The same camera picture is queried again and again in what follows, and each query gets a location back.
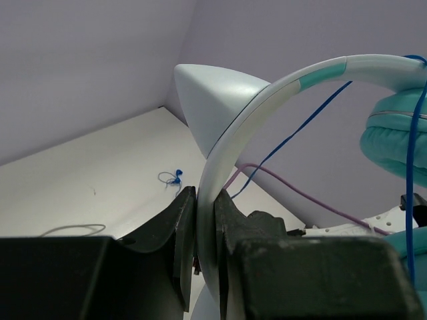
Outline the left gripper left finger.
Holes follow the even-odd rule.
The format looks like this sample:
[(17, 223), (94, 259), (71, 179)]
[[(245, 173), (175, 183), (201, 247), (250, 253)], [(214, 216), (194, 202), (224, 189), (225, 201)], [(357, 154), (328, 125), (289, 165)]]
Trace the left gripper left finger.
[(184, 187), (160, 213), (119, 239), (122, 313), (189, 311), (195, 246), (195, 187)]

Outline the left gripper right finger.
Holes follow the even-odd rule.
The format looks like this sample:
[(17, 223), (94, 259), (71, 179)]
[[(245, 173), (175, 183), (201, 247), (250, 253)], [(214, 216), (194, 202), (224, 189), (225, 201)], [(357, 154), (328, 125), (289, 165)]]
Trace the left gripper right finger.
[(220, 284), (220, 317), (235, 319), (239, 313), (240, 275), (236, 248), (242, 241), (285, 239), (286, 226), (281, 217), (265, 211), (244, 215), (229, 193), (222, 189), (214, 201), (216, 257)]

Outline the teal white headphones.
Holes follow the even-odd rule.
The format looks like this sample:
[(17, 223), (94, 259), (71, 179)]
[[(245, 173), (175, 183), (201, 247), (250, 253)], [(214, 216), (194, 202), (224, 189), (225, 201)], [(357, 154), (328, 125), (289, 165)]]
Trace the teal white headphones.
[(351, 55), (268, 83), (207, 65), (176, 66), (175, 84), (206, 163), (197, 192), (197, 258), (220, 308), (214, 201), (257, 128), (287, 100), (326, 81), (363, 81), (392, 95), (371, 112), (360, 148), (406, 182), (406, 229), (387, 237), (289, 237), (238, 243), (235, 319), (425, 319), (426, 229), (413, 226), (426, 185), (426, 60)]

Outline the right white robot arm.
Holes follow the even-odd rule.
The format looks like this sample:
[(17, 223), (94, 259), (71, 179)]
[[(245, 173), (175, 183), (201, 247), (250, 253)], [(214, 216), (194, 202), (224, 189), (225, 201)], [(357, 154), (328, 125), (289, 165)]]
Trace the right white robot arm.
[(386, 235), (399, 233), (406, 229), (406, 195), (400, 197), (400, 204), (390, 210), (358, 220), (350, 220), (349, 223), (335, 227), (323, 229), (305, 229), (305, 237), (363, 237), (375, 236), (383, 237)]

